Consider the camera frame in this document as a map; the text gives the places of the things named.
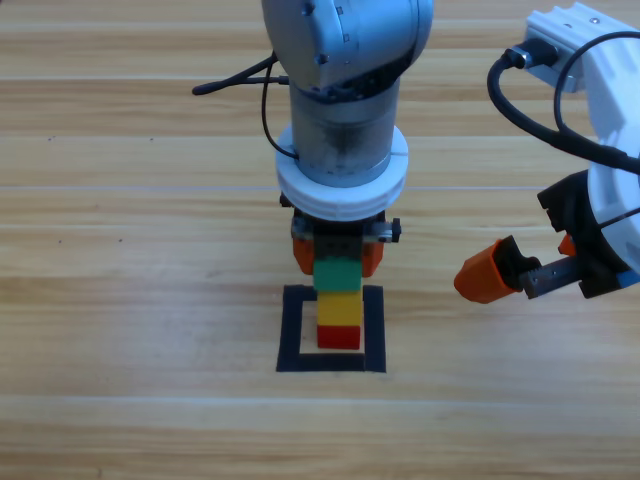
white ring flange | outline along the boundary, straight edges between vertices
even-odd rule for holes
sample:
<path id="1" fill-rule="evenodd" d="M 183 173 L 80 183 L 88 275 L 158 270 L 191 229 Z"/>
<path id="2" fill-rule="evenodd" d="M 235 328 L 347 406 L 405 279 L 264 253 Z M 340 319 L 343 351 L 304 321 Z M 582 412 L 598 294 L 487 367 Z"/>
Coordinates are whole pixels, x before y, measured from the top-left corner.
<path id="1" fill-rule="evenodd" d="M 291 126 L 282 133 L 278 145 L 293 152 Z M 300 171 L 296 161 L 276 152 L 280 190 L 302 212 L 335 222 L 353 222 L 373 217 L 395 203 L 404 189 L 409 171 L 409 146 L 395 127 L 389 166 L 378 178 L 358 187 L 329 187 L 314 182 Z"/>

wood grain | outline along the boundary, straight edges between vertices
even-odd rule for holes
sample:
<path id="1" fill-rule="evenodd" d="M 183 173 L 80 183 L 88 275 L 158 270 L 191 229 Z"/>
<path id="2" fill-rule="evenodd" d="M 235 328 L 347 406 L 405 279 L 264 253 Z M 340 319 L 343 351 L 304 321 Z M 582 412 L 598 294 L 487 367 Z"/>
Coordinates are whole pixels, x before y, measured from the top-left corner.
<path id="1" fill-rule="evenodd" d="M 404 234 L 369 282 L 389 372 L 309 375 L 275 372 L 283 285 L 310 280 L 260 91 L 190 95 L 268 54 L 260 2 L 3 0 L 0 479 L 637 480 L 637 290 L 480 306 L 452 285 L 509 234 L 558 257 L 536 193 L 586 164 L 485 86 L 554 3 L 437 2 L 402 83 Z M 640 25 L 632 0 L 590 4 Z M 503 84 L 552 121 L 548 87 Z M 590 132 L 583 97 L 565 109 Z M 274 134 L 288 118 L 274 87 Z"/>

black tape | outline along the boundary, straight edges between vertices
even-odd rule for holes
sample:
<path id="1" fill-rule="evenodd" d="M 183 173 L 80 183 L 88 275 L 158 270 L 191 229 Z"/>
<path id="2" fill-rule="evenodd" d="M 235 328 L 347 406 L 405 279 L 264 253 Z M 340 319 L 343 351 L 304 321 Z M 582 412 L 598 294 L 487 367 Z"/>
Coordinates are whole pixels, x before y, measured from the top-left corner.
<path id="1" fill-rule="evenodd" d="M 278 372 L 375 372 L 386 373 L 384 291 L 365 286 L 364 353 L 300 353 L 302 305 L 317 301 L 313 287 L 287 285 L 282 296 L 282 327 Z"/>

red block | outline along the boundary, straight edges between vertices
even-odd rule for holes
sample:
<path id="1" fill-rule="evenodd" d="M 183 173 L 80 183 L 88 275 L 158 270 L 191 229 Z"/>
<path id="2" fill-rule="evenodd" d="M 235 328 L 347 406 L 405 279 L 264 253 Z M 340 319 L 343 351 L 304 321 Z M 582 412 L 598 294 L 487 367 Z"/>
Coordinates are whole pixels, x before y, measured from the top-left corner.
<path id="1" fill-rule="evenodd" d="M 318 348 L 360 350 L 360 327 L 318 325 Z"/>

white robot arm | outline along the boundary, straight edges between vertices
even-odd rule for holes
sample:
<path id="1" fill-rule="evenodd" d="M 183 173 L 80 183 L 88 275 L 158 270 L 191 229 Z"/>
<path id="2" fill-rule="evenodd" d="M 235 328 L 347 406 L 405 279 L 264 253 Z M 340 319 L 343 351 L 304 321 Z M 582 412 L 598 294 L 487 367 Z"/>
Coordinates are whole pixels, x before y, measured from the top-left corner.
<path id="1" fill-rule="evenodd" d="M 512 237 L 499 240 L 467 260 L 456 277 L 465 298 L 490 303 L 522 290 L 536 298 L 574 282 L 592 298 L 640 281 L 639 38 L 634 28 L 575 3 L 534 12 L 525 42 L 505 52 L 503 67 L 494 66 L 492 72 L 504 65 L 525 68 L 555 87 L 558 132 L 517 111 L 499 91 L 499 74 L 490 74 L 488 82 L 492 100 L 509 120 L 592 163 L 538 195 L 552 226 L 567 233 L 559 249 L 567 258 L 542 266 L 523 257 Z M 586 91 L 599 144 L 562 120 L 560 95 L 580 90 Z"/>

